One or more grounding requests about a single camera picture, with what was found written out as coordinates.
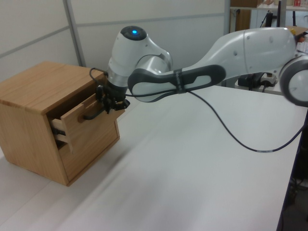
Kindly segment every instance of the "white table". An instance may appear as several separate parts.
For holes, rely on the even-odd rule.
[[[278,95],[196,92],[256,149],[286,143],[307,113]],[[276,230],[299,137],[251,152],[190,94],[133,100],[119,129],[120,141],[68,188],[1,158],[0,231]]]

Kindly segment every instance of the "shelf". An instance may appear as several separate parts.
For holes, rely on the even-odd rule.
[[[271,5],[261,4],[258,7],[235,7],[231,6],[230,9],[239,9],[239,10],[277,10],[278,5],[272,3]],[[287,11],[307,11],[308,8],[300,6],[287,6]]]

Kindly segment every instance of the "cable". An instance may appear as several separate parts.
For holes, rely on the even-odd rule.
[[[260,28],[262,27],[262,25],[263,25],[263,23],[264,23],[264,21],[265,21],[265,19],[266,19],[266,16],[267,16],[267,14],[268,14],[268,12],[266,13],[266,15],[265,15],[265,17],[264,17],[264,19],[263,19],[263,21],[262,21],[262,23],[261,23]]]
[[[283,231],[283,214],[281,213],[281,231]]]
[[[264,93],[264,90],[265,90],[266,87],[267,87],[267,84],[265,83],[265,84],[264,84],[264,88],[263,88],[263,90],[262,90],[262,93]]]
[[[299,53],[304,53],[304,54],[308,54],[308,53],[306,53],[306,52],[303,52],[303,51],[300,51],[300,50],[296,50],[297,52],[299,52]]]
[[[230,130],[227,128],[227,126],[225,125],[225,123],[222,121],[222,119],[220,118],[220,116],[218,115],[218,113],[216,112],[216,110],[212,107],[212,105],[210,105],[205,99],[203,99],[201,96],[197,95],[196,93],[193,93],[191,91],[187,91],[188,93],[194,95],[195,97],[197,97],[198,99],[202,100],[204,103],[206,103],[211,109],[212,111],[215,113],[215,115],[217,116],[217,118],[220,120],[221,124],[223,125],[223,127],[226,129],[226,131],[241,145],[243,146],[244,148],[250,150],[250,151],[253,151],[253,152],[257,152],[257,153],[273,153],[273,152],[276,152],[276,151],[279,151],[281,150],[282,148],[288,146],[306,127],[307,125],[304,124],[302,126],[302,128],[286,143],[284,144],[283,146],[279,147],[279,148],[276,148],[276,149],[273,149],[273,150],[257,150],[257,149],[253,149],[253,148],[250,148],[248,146],[246,146],[245,144],[243,144],[242,142],[240,142],[231,132]]]
[[[104,85],[104,83],[98,81],[96,78],[93,77],[93,75],[92,75],[92,71],[93,71],[93,70],[97,70],[97,71],[103,72],[103,74],[104,74],[105,76],[108,76],[108,73],[107,73],[106,71],[104,71],[104,70],[101,70],[101,69],[98,69],[98,68],[95,68],[95,67],[93,67],[93,68],[90,69],[90,72],[89,72],[90,77],[91,77],[98,85]]]
[[[102,84],[104,85],[103,83],[100,83],[98,80],[96,80],[91,72],[92,70],[98,70],[98,71],[101,71],[103,72],[106,76],[108,76],[108,73],[103,71],[103,70],[100,70],[98,68],[91,68],[90,70],[90,77],[97,83],[97,84]],[[162,93],[167,93],[167,92],[174,92],[174,93],[177,93],[176,90],[164,90],[164,91],[160,91],[160,92],[156,92],[156,93],[149,93],[149,94],[143,94],[143,95],[129,95],[129,94],[125,94],[125,96],[129,96],[129,97],[147,97],[147,96],[152,96],[152,95],[157,95],[157,94],[162,94]],[[230,130],[227,128],[227,126],[225,125],[225,123],[222,121],[222,119],[220,118],[220,116],[218,115],[218,113],[216,112],[216,110],[212,107],[212,105],[210,105],[205,99],[203,99],[201,96],[197,95],[196,93],[193,93],[191,91],[187,91],[188,93],[194,95],[195,97],[199,98],[200,100],[202,100],[204,103],[206,103],[211,109],[212,111],[215,113],[215,115],[217,116],[217,118],[220,120],[221,124],[223,125],[223,127],[226,129],[226,131],[235,139],[235,141],[237,141],[241,146],[243,146],[244,148],[250,150],[250,151],[253,151],[253,152],[257,152],[257,153],[273,153],[273,152],[276,152],[276,151],[279,151],[281,150],[282,148],[288,146],[293,140],[295,140],[295,138],[306,128],[306,124],[304,124],[302,126],[302,128],[286,143],[284,144],[283,146],[279,147],[279,148],[276,148],[276,149],[273,149],[273,150],[257,150],[257,149],[253,149],[253,148],[250,148],[246,145],[244,145],[242,142],[240,142],[231,132]]]
[[[129,97],[147,97],[147,96],[152,96],[152,95],[158,95],[158,94],[163,94],[163,93],[168,93],[168,92],[174,92],[177,93],[176,90],[163,90],[163,91],[159,91],[159,92],[155,92],[155,93],[149,93],[149,94],[144,94],[144,95],[134,95],[134,94],[125,94],[125,96],[129,96]]]

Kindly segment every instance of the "wooden box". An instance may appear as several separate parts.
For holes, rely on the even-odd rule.
[[[93,71],[96,79],[105,76]],[[0,83],[0,146],[7,161],[70,185],[119,140],[103,112],[89,68],[43,62]]]
[[[264,0],[231,0],[230,6],[233,7],[249,7],[256,8],[258,7]]]

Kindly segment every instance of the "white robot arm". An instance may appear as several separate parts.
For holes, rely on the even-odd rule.
[[[249,29],[221,37],[199,62],[170,71],[170,54],[153,43],[142,28],[128,26],[115,40],[107,70],[108,87],[122,94],[129,88],[138,100],[155,102],[168,95],[213,86],[228,78],[272,72],[280,73],[281,83],[287,86],[282,91],[296,88],[300,103],[304,101],[304,106],[308,106],[308,77],[304,80],[302,75],[297,77],[299,84],[292,83],[292,78],[285,81],[283,75],[285,71],[290,72],[290,66],[293,74],[300,72],[294,71],[298,61],[302,62],[299,70],[308,69],[308,59],[297,56],[295,40],[288,29]]]

